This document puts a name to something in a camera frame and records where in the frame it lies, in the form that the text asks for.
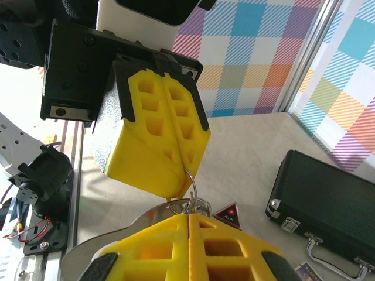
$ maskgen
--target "gray table surface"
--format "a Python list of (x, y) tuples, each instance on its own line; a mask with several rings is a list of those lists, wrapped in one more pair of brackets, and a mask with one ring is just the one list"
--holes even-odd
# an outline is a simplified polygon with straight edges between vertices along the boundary
[[(279, 247), (294, 267), (308, 261), (325, 281), (344, 280), (306, 254), (308, 240), (288, 234), (264, 214), (281, 160), (296, 149), (333, 164), (332, 160), (287, 114), (209, 119), (212, 136), (196, 176), (198, 194), (213, 211), (237, 202), (243, 231)], [(78, 243), (129, 225), (137, 216), (165, 202), (153, 194), (109, 179), (90, 156), (85, 135)], [(359, 268), (321, 248), (324, 257), (356, 276)], [(366, 280), (375, 280), (370, 274)]]

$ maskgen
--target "briefcase latch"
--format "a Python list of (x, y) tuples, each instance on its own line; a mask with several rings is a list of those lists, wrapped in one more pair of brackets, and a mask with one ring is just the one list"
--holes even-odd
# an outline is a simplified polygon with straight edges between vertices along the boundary
[(281, 224), (281, 228), (286, 232), (293, 233), (301, 223), (291, 217), (287, 217)]

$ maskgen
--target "red wire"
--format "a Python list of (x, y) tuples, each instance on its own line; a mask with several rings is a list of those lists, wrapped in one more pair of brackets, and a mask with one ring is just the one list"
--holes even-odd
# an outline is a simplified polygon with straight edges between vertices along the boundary
[(21, 234), (24, 234), (25, 232), (28, 232), (29, 230), (32, 230), (36, 227), (38, 227), (43, 221), (45, 221), (47, 219), (47, 217), (45, 217), (44, 219), (42, 219), (41, 221), (39, 221), (36, 225), (34, 225), (33, 227), (30, 227), (24, 231), (20, 231), (20, 232), (17, 232), (17, 234), (13, 234), (13, 235), (5, 235), (3, 238), (6, 238), (6, 239), (11, 239), (13, 237), (17, 237), (17, 236), (20, 236)]
[(30, 238), (30, 239), (18, 238), (18, 241), (19, 242), (30, 242), (31, 240), (34, 240), (35, 238), (41, 237), (47, 231), (50, 223), (51, 223), (51, 219), (48, 219), (47, 223), (45, 224), (45, 226), (43, 227), (43, 229), (39, 232), (39, 234), (37, 236), (35, 236), (33, 238)]

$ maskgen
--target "checkered background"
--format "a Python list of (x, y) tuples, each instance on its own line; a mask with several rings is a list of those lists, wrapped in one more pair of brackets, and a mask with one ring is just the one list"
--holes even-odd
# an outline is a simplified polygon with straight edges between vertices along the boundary
[(321, 2), (218, 1), (191, 14), (173, 50), (204, 65), (208, 117), (272, 112)]
[(375, 0), (345, 0), (290, 109), (347, 171), (375, 182)]

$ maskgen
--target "small black case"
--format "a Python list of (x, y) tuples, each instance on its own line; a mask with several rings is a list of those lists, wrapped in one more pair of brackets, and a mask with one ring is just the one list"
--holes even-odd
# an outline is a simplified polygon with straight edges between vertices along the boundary
[(288, 232), (375, 265), (375, 184), (367, 180), (290, 150), (265, 212)]

